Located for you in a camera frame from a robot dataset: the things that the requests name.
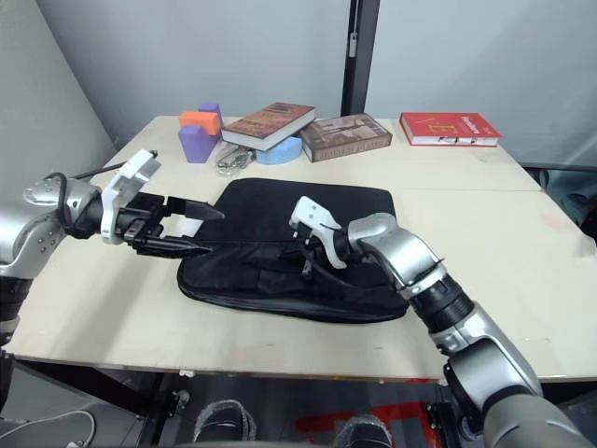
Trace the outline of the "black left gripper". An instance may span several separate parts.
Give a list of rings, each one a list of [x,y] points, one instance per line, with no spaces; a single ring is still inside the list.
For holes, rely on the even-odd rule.
[[[150,257],[194,257],[210,253],[212,249],[183,237],[160,238],[164,218],[163,196],[138,193],[126,206],[118,210],[115,235],[133,248],[138,255]],[[209,203],[169,197],[169,215],[197,220],[219,220],[225,215]]]

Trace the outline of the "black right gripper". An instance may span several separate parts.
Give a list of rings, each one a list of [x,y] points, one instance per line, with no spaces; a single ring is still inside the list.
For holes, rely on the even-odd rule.
[[[304,258],[301,276],[312,281],[316,276],[329,278],[327,270],[327,256],[323,243],[315,236],[306,225],[298,225],[293,230],[293,239],[298,246],[298,252]]]

